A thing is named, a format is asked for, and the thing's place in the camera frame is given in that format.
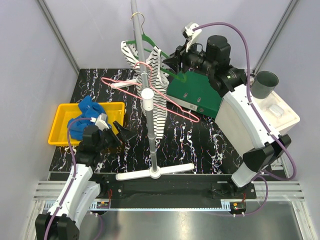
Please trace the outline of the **striped tank top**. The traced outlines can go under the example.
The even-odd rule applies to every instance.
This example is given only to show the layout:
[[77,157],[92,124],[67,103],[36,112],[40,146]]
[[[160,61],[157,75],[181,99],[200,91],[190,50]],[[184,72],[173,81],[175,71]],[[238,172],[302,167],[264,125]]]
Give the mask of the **striped tank top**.
[[[124,59],[130,67],[134,67],[138,62],[139,54],[134,44],[122,41],[120,44],[121,52]],[[162,50],[155,46],[146,63],[152,68],[147,69],[147,73],[151,75],[151,88],[154,92],[153,103],[153,127],[157,139],[162,139],[164,136],[165,124],[167,119],[167,89],[169,86],[168,74],[161,71],[164,66],[161,56]]]

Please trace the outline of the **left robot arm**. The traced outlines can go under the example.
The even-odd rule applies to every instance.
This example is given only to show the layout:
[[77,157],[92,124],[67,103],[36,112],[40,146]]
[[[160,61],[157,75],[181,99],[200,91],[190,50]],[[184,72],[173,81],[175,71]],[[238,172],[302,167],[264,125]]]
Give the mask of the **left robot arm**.
[[73,165],[69,177],[57,200],[46,214],[35,220],[36,237],[39,240],[77,240],[82,221],[95,198],[103,198],[108,186],[102,181],[92,181],[92,175],[100,161],[100,153],[117,148],[137,134],[113,122],[114,133],[103,120],[84,128],[82,141],[73,152]]

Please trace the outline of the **blue tank top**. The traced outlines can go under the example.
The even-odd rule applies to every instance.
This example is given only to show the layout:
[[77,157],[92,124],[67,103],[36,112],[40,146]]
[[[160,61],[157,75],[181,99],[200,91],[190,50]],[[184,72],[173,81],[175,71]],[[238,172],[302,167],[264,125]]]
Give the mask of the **blue tank top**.
[[99,103],[92,101],[88,95],[78,104],[78,108],[81,114],[69,120],[67,124],[67,142],[69,146],[72,145],[70,139],[81,141],[85,128],[95,125],[90,121],[91,118],[97,118],[102,113],[106,114],[103,107]]

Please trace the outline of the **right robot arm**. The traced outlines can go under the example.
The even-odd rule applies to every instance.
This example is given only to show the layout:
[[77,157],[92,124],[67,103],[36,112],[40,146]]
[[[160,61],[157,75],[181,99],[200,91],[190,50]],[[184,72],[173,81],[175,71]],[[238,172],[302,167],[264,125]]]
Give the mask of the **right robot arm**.
[[271,125],[260,115],[248,84],[249,77],[243,69],[230,65],[231,45],[221,35],[207,39],[206,49],[197,51],[196,43],[185,42],[163,62],[175,73],[194,69],[207,76],[210,86],[236,113],[247,130],[253,148],[242,156],[243,163],[231,176],[227,185],[228,195],[239,198],[245,186],[266,166],[278,159],[291,144],[291,138],[271,129]]

